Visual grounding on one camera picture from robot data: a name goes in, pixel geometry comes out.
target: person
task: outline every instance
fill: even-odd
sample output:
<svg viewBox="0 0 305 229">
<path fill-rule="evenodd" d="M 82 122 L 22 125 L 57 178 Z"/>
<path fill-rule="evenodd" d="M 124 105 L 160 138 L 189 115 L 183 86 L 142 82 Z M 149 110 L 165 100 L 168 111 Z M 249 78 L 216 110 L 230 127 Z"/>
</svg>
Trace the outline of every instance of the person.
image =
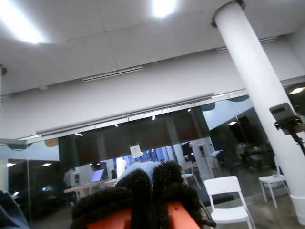
<svg viewBox="0 0 305 229">
<path fill-rule="evenodd" d="M 75 172 L 75 168 L 71 167 L 68 172 L 65 173 L 65 176 L 63 178 L 63 182 L 65 183 L 66 189 L 71 188 L 71 173 Z M 67 193 L 67 200 L 70 202 L 71 207 L 74 206 L 75 197 L 74 192 L 68 192 Z"/>
<path fill-rule="evenodd" d="M 111 170 L 111 175 L 112 175 L 112 179 L 117 178 L 117 174 L 116 174 L 115 170 Z"/>
</svg>

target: recessed light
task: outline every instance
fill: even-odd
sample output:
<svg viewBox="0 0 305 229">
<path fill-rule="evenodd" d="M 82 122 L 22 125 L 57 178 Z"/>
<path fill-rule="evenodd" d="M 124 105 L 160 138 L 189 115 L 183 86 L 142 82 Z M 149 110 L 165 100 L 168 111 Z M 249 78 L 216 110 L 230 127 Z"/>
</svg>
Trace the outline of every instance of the recessed light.
<svg viewBox="0 0 305 229">
<path fill-rule="evenodd" d="M 155 17 L 166 17 L 173 13 L 176 0 L 153 0 L 153 14 Z"/>
<path fill-rule="evenodd" d="M 42 42 L 39 32 L 12 1 L 0 0 L 0 18 L 19 40 L 33 44 Z"/>
<path fill-rule="evenodd" d="M 289 94 L 297 94 L 300 93 L 301 91 L 303 91 L 305 89 L 305 87 L 299 87 L 299 88 L 295 88 L 291 93 Z"/>
</svg>

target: glass wall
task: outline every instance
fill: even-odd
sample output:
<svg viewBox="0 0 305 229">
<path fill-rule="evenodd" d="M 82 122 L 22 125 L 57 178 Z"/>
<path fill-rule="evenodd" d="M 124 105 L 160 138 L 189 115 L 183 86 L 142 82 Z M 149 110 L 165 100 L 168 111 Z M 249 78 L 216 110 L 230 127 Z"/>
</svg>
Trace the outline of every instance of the glass wall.
<svg viewBox="0 0 305 229">
<path fill-rule="evenodd" d="M 286 88 L 290 93 L 296 87 Z M 305 93 L 289 95 L 305 114 Z M 139 145 L 134 158 L 130 147 Z M 217 102 L 155 117 L 94 129 L 27 146 L 0 146 L 2 189 L 12 194 L 33 229 L 69 228 L 71 205 L 81 197 L 113 185 L 135 162 L 178 162 L 185 181 L 209 206 L 203 182 L 236 175 L 245 197 L 263 200 L 258 178 L 276 172 L 274 153 L 247 96 L 222 96 Z M 93 174 L 103 169 L 99 184 L 88 190 Z M 275 194 L 286 190 L 275 184 Z M 215 204 L 238 200 L 235 194 L 214 197 Z"/>
</svg>

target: metal frame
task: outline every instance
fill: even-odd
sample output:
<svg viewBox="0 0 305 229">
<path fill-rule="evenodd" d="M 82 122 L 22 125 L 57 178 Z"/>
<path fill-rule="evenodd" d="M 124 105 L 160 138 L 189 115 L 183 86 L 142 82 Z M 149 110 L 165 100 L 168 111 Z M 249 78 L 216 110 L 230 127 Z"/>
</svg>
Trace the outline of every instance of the metal frame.
<svg viewBox="0 0 305 229">
<path fill-rule="evenodd" d="M 305 82 L 305 76 L 300 76 L 288 80 L 281 81 L 283 86 L 288 86 L 296 83 Z M 170 112 L 175 112 L 183 109 L 188 109 L 192 107 L 197 107 L 205 104 L 216 103 L 218 101 L 232 99 L 247 95 L 246 89 L 241 89 L 237 91 L 232 91 L 223 94 L 208 93 L 201 96 L 188 98 L 173 103 L 161 104 L 152 107 L 146 107 L 141 110 L 129 111 L 125 113 L 120 113 L 112 116 L 107 116 L 99 119 L 89 120 L 84 123 L 75 123 L 72 125 L 66 125 L 61 127 L 56 127 L 48 130 L 37 131 L 37 135 L 23 137 L 19 140 L 23 140 L 26 144 L 44 141 L 56 137 L 66 136 L 74 134 L 77 132 L 83 132 L 93 129 L 99 129 L 106 126 L 111 126 L 114 124 L 130 122 L 133 120 L 138 120 L 141 118 L 151 117 L 153 115 L 166 114 Z"/>
</svg>

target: laptop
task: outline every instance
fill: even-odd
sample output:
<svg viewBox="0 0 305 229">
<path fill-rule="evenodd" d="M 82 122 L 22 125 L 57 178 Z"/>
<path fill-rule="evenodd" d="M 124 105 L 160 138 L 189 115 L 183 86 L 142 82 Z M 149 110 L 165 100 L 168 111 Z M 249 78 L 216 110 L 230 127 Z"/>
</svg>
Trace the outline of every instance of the laptop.
<svg viewBox="0 0 305 229">
<path fill-rule="evenodd" d="M 96 170 L 90 179 L 90 183 L 100 181 L 102 175 L 103 175 L 104 169 Z"/>
</svg>

